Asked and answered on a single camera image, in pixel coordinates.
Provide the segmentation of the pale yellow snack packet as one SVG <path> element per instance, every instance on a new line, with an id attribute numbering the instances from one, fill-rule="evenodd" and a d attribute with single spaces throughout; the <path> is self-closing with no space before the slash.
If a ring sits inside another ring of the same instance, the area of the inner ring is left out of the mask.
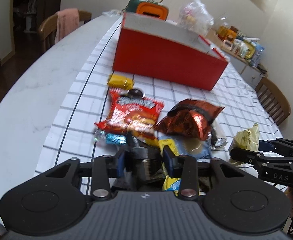
<path id="1" fill-rule="evenodd" d="M 257 152 L 259 148 L 259 125 L 255 123 L 251 128 L 238 131 L 229 147 L 229 153 L 233 148 Z"/>

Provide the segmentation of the silver foil snack packet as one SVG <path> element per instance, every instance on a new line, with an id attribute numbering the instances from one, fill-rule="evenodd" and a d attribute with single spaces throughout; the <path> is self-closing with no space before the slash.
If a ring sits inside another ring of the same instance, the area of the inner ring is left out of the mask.
<path id="1" fill-rule="evenodd" d="M 211 131 L 208 133 L 208 144 L 212 150 L 226 146 L 227 137 L 222 128 L 211 127 Z"/>

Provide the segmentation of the brown foil snack bag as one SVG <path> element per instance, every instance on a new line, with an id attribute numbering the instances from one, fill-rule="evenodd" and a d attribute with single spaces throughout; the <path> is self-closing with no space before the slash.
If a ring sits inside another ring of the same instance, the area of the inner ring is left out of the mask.
<path id="1" fill-rule="evenodd" d="M 205 141 L 216 141 L 213 122 L 224 108 L 206 101 L 185 99 L 177 103 L 157 124 L 156 130 Z"/>

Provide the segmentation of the red chip bag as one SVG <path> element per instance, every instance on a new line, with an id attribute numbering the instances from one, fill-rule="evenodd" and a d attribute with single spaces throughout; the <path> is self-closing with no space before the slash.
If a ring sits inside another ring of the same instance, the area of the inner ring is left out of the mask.
<path id="1" fill-rule="evenodd" d="M 127 90 L 110 88 L 110 110 L 105 120 L 96 122 L 107 133 L 132 133 L 135 137 L 155 138 L 155 128 L 164 102 L 149 97 L 136 98 Z"/>

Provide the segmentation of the blue white snack packet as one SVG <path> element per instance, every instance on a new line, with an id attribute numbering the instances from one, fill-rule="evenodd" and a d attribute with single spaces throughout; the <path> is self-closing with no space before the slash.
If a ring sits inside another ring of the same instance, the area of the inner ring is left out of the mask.
<path id="1" fill-rule="evenodd" d="M 174 155 L 189 155 L 198 159 L 210 159 L 211 149 L 205 141 L 180 136 L 162 136 L 158 139 L 161 151 L 168 146 Z"/>

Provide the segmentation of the small blue candy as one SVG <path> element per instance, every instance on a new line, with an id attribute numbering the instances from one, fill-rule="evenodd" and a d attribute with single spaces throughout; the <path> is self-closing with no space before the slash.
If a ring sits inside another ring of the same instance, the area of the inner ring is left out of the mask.
<path id="1" fill-rule="evenodd" d="M 100 129 L 94 132 L 95 141 L 102 141 L 108 145 L 124 145 L 127 143 L 127 139 L 124 135 L 106 133 Z"/>

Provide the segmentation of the right wooden chair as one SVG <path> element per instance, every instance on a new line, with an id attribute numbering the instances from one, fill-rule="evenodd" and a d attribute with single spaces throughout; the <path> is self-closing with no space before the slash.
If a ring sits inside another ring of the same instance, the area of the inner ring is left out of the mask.
<path id="1" fill-rule="evenodd" d="M 268 78 L 263 77 L 255 88 L 258 100 L 277 126 L 291 114 L 291 106 L 281 90 Z"/>

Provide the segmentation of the wooden chair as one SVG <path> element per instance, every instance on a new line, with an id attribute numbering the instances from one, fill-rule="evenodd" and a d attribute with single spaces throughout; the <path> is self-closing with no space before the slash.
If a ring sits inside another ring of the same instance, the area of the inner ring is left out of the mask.
<path id="1" fill-rule="evenodd" d="M 79 20 L 84 24 L 91 20 L 92 14 L 88 11 L 79 10 Z M 48 51 L 54 46 L 55 35 L 58 28 L 58 13 L 46 18 L 38 28 L 38 35 L 41 44 L 42 53 Z"/>
<path id="2" fill-rule="evenodd" d="M 263 77 L 255 88 L 258 100 L 277 126 L 291 114 L 291 106 L 281 90 L 268 78 Z"/>

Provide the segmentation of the white sideboard cabinet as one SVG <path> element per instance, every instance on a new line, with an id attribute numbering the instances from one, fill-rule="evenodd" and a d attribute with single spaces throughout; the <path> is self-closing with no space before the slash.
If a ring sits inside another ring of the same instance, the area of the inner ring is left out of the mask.
<path id="1" fill-rule="evenodd" d="M 262 64 L 252 67 L 248 61 L 225 49 L 215 30 L 211 29 L 206 38 L 217 45 L 230 58 L 234 68 L 252 88 L 255 88 L 263 77 L 268 77 L 267 69 Z"/>

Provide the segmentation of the black round cookie pack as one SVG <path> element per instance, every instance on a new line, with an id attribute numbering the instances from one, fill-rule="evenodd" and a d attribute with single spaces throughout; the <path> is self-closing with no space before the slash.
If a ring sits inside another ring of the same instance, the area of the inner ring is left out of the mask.
<path id="1" fill-rule="evenodd" d="M 139 88 L 132 88 L 127 91 L 127 97 L 133 99 L 142 99 L 145 97 L 145 94 Z"/>

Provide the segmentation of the plastic water bottle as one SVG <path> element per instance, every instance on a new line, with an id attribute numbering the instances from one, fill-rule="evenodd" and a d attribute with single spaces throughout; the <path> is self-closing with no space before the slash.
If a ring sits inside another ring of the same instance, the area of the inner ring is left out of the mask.
<path id="1" fill-rule="evenodd" d="M 252 41 L 251 45 L 254 48 L 254 53 L 252 57 L 249 59 L 249 64 L 251 67 L 257 67 L 260 63 L 261 56 L 264 52 L 264 47 L 261 46 L 257 41 Z"/>

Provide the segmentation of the white kitchen timer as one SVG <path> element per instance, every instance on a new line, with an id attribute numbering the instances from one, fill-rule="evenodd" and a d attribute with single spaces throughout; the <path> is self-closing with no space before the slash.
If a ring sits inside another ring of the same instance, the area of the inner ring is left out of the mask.
<path id="1" fill-rule="evenodd" d="M 224 40 L 222 46 L 225 50 L 232 51 L 233 49 L 233 42 L 229 40 Z"/>

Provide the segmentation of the wooden tray with jars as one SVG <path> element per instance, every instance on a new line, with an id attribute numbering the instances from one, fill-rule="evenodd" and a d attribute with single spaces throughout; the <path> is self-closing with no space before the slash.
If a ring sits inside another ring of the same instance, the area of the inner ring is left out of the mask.
<path id="1" fill-rule="evenodd" d="M 217 36 L 221 41 L 227 40 L 233 42 L 238 35 L 238 31 L 238 28 L 223 22 L 217 31 Z"/>

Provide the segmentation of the red cardboard box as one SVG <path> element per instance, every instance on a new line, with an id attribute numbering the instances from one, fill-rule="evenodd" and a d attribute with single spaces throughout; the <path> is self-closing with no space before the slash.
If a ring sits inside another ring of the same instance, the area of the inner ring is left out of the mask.
<path id="1" fill-rule="evenodd" d="M 202 35 L 157 18 L 123 15 L 113 70 L 212 90 L 228 65 Z"/>

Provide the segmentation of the left wooden chair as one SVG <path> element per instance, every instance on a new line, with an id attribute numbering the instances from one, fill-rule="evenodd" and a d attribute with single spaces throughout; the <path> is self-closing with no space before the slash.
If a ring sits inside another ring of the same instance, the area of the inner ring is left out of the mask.
<path id="1" fill-rule="evenodd" d="M 84 24 L 91 20 L 92 14 L 88 11 L 79 10 L 79 20 Z M 38 28 L 38 35 L 41 44 L 42 53 L 48 51 L 54 46 L 55 35 L 58 28 L 58 13 L 46 18 Z"/>

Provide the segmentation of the clear plastic bag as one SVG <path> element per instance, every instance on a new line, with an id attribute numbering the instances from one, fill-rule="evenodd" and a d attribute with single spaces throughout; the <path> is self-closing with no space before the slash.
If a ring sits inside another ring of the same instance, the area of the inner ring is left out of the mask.
<path id="1" fill-rule="evenodd" d="M 201 0 L 192 0 L 179 11 L 178 25 L 206 36 L 214 25 L 214 18 Z"/>

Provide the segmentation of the pink towel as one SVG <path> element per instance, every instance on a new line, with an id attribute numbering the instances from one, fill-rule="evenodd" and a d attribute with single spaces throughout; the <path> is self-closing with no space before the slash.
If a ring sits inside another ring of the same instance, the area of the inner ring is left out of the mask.
<path id="1" fill-rule="evenodd" d="M 79 11 L 76 8 L 68 8 L 56 13 L 57 33 L 55 44 L 79 27 Z"/>

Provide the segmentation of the orange green tissue box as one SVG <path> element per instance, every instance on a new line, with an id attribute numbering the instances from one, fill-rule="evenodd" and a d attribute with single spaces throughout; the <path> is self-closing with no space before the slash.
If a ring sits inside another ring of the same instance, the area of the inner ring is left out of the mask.
<path id="1" fill-rule="evenodd" d="M 164 21 L 169 14 L 169 9 L 166 6 L 150 2 L 149 0 L 129 0 L 125 11 L 158 18 Z"/>

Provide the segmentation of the dark wooden bookshelf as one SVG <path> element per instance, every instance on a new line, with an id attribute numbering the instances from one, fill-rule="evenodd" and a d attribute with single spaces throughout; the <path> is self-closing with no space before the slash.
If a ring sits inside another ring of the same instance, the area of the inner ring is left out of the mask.
<path id="1" fill-rule="evenodd" d="M 61 0 L 13 0 L 13 37 L 15 50 L 38 39 L 38 28 L 46 18 L 60 10 Z"/>

